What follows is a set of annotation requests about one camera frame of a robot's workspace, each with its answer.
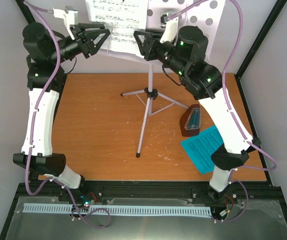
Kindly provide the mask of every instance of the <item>wooden floor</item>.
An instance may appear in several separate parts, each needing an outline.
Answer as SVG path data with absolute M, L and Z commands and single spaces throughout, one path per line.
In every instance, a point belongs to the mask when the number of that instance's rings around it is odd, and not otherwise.
M 186 139 L 179 127 L 185 109 L 177 105 L 148 117 L 141 157 L 136 158 L 145 106 L 137 96 L 120 93 L 142 90 L 147 84 L 145 73 L 70 74 L 54 122 L 53 152 L 65 154 L 69 167 L 87 180 L 208 181 L 212 174 L 201 175 L 180 145 Z M 227 86 L 235 109 L 250 131 L 232 74 L 228 75 Z M 184 87 L 176 86 L 161 73 L 154 75 L 154 88 L 187 106 L 196 103 Z M 146 101 L 145 94 L 140 96 Z M 168 104 L 158 97 L 153 110 Z M 201 130 L 213 125 L 204 109 L 201 121 Z M 257 152 L 250 154 L 247 164 L 262 167 Z M 239 169 L 233 178 L 266 180 L 262 171 L 252 169 Z

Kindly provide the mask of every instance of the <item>white paper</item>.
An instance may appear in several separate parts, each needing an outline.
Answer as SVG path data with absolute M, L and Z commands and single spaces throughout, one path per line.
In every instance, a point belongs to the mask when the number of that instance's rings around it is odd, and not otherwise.
M 101 49 L 141 56 L 134 31 L 145 31 L 149 0 L 85 0 L 89 20 L 103 23 L 111 34 Z

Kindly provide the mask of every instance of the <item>music stand tripod base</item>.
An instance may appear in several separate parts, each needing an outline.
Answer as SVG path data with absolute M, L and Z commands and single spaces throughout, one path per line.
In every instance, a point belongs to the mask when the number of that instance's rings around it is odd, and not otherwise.
M 149 72 L 148 72 L 148 87 L 146 87 L 144 90 L 139 90 L 139 91 L 130 91 L 130 92 L 125 92 L 121 93 L 121 96 L 127 96 L 127 95 L 136 95 L 140 101 L 145 105 L 145 110 L 144 110 L 144 116 L 143 116 L 143 122 L 142 122 L 142 127 L 141 127 L 141 133 L 140 133 L 140 139 L 139 139 L 139 144 L 138 144 L 138 150 L 136 153 L 136 157 L 140 157 L 141 149 L 142 149 L 142 144 L 143 144 L 143 138 L 144 138 L 144 133 L 145 133 L 145 127 L 146 127 L 146 122 L 147 122 L 147 117 L 155 115 L 157 113 L 160 113 L 161 111 L 171 107 L 174 104 L 177 104 L 185 109 L 188 109 L 188 106 L 166 96 L 163 95 L 162 93 L 158 92 L 157 89 L 153 88 L 153 83 L 154 83 L 154 65 L 149 64 Z M 139 96 L 138 94 L 147 94 L 147 103 L 145 103 Z M 159 109 L 158 111 L 152 112 L 153 108 L 153 100 L 155 100 L 157 97 L 161 97 L 163 99 L 166 99 L 171 102 L 168 106 L 163 107 L 162 109 Z

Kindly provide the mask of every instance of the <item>gray floor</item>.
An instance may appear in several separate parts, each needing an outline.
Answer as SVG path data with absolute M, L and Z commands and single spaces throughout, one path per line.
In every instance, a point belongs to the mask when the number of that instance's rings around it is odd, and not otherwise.
M 18 202 L 7 240 L 287 240 L 287 225 L 275 201 L 251 202 L 244 215 L 232 223 L 214 224 L 211 219 L 196 217 L 113 216 L 109 227 L 93 229 L 82 221 L 71 221 L 68 214 L 21 213 L 25 202 L 51 200 L 35 199 Z M 94 215 L 87 220 L 100 226 L 107 219 Z

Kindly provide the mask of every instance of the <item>white slotted strip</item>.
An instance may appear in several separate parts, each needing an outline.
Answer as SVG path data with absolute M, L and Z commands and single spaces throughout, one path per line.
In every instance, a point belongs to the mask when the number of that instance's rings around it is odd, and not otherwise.
M 198 206 L 118 206 L 118 205 L 92 205 L 90 209 L 81 209 L 80 213 L 87 213 L 98 209 L 105 208 L 112 216 L 177 216 L 177 217 L 201 217 L 210 218 L 210 207 Z M 40 213 L 40 214 L 71 214 L 73 205 L 69 204 L 45 204 L 45 203 L 24 203 L 23 213 Z M 93 215 L 106 215 L 103 210 L 94 212 Z

